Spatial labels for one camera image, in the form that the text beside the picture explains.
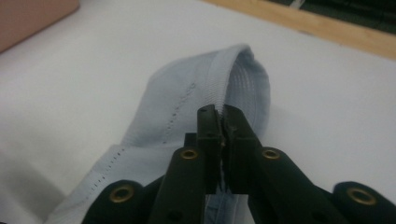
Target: wooden edge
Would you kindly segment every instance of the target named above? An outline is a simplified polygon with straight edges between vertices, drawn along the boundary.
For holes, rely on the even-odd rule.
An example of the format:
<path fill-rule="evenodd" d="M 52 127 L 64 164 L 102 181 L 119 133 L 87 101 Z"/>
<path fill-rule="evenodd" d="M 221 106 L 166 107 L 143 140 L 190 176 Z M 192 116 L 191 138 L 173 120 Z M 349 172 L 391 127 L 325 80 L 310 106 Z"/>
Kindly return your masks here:
<path fill-rule="evenodd" d="M 0 53 L 78 8 L 79 0 L 0 0 Z"/>
<path fill-rule="evenodd" d="M 311 12 L 284 7 L 268 1 L 203 1 L 396 60 L 396 35 L 338 21 Z"/>

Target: white surface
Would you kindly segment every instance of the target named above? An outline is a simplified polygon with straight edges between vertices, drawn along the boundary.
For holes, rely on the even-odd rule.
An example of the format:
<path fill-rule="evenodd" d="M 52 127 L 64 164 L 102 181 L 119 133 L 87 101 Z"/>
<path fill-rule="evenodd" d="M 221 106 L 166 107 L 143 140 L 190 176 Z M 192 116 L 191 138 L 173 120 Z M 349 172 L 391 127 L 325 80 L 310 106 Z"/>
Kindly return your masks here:
<path fill-rule="evenodd" d="M 154 71 L 241 42 L 270 76 L 262 143 L 320 187 L 396 203 L 396 62 L 197 1 L 81 0 L 0 55 L 0 221 L 45 219 L 120 142 Z"/>

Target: light blue fabric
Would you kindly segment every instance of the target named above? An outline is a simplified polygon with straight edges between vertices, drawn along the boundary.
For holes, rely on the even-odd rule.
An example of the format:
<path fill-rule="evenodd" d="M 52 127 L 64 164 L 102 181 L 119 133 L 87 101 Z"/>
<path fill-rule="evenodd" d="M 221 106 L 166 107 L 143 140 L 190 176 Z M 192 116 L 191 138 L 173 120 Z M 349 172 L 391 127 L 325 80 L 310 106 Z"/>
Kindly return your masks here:
<path fill-rule="evenodd" d="M 147 185 L 164 174 L 184 134 L 196 132 L 196 111 L 204 105 L 240 108 L 253 131 L 262 134 L 269 113 L 268 76 L 247 45 L 182 59 L 154 74 L 120 145 L 92 167 L 78 187 L 49 216 L 47 224 L 81 223 L 110 183 L 129 179 Z M 206 224 L 233 223 L 239 196 L 208 197 Z"/>

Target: table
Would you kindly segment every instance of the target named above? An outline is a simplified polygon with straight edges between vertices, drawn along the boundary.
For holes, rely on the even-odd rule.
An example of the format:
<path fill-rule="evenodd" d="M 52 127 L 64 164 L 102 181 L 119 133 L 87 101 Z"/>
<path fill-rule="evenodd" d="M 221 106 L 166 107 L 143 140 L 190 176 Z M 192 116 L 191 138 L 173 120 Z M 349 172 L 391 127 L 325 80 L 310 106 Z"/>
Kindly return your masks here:
<path fill-rule="evenodd" d="M 331 40 L 352 48 L 396 59 L 396 35 L 377 31 L 346 21 L 339 21 L 312 12 L 297 10 L 303 2 L 293 1 L 290 7 L 268 0 L 204 0 L 256 18 L 271 21 L 303 33 Z"/>
<path fill-rule="evenodd" d="M 248 43 L 270 76 L 265 146 L 318 186 L 354 180 L 396 203 L 396 62 L 200 1 L 81 0 L 0 55 L 0 221 L 41 223 L 175 59 Z"/>

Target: black object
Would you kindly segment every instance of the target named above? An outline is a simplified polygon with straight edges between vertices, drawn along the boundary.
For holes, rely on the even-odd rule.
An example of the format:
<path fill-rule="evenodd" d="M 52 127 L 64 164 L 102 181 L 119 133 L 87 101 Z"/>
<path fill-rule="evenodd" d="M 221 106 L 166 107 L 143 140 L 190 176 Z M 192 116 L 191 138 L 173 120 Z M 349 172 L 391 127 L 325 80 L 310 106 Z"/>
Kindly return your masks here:
<path fill-rule="evenodd" d="M 221 183 L 221 172 L 224 183 Z M 248 194 L 256 223 L 396 223 L 396 207 L 355 182 L 333 194 L 312 184 L 281 150 L 262 147 L 242 111 L 226 105 L 198 110 L 198 131 L 187 133 L 166 175 L 146 187 L 121 180 L 107 186 L 83 224 L 200 224 L 205 195 Z"/>
<path fill-rule="evenodd" d="M 270 0 L 289 6 L 293 0 Z M 394 0 L 305 0 L 301 10 L 396 35 Z"/>

